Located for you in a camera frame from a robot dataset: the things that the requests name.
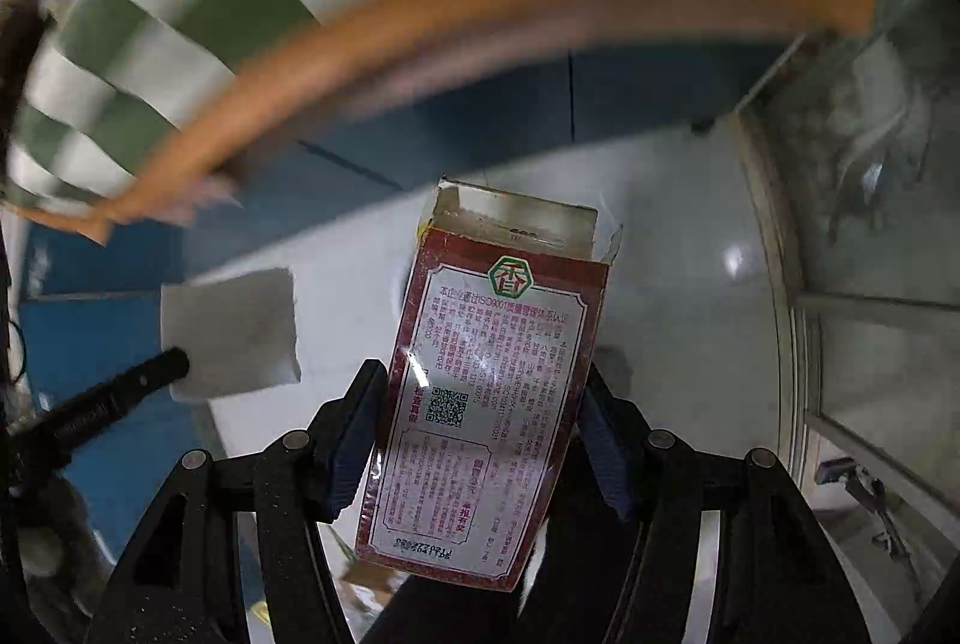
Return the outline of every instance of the logo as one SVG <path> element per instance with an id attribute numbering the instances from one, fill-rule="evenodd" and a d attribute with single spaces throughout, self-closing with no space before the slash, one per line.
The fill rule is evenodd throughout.
<path id="1" fill-rule="evenodd" d="M 493 291 L 500 297 L 517 299 L 534 283 L 530 263 L 520 257 L 501 257 L 487 272 Z"/>

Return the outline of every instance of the red and white box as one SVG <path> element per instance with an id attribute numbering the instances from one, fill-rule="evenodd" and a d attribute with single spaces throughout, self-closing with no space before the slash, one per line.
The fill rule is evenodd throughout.
<path id="1" fill-rule="evenodd" d="M 443 181 L 419 229 L 359 558 L 512 590 L 587 380 L 611 253 L 596 211 Z"/>

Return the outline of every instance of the white floor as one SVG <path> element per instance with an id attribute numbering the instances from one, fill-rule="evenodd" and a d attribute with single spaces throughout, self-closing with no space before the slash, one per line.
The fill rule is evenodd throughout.
<path id="1" fill-rule="evenodd" d="M 468 179 L 600 211 L 597 248 L 623 224 L 598 345 L 611 388 L 694 447 L 742 457 L 776 447 L 779 389 L 770 286 L 731 133 L 672 128 L 536 157 Z M 429 189 L 205 275 L 294 273 L 302 381 L 212 403 L 230 455 L 259 451 L 387 360 Z M 357 510 L 336 527 L 351 541 Z M 326 544 L 331 569 L 340 561 Z"/>

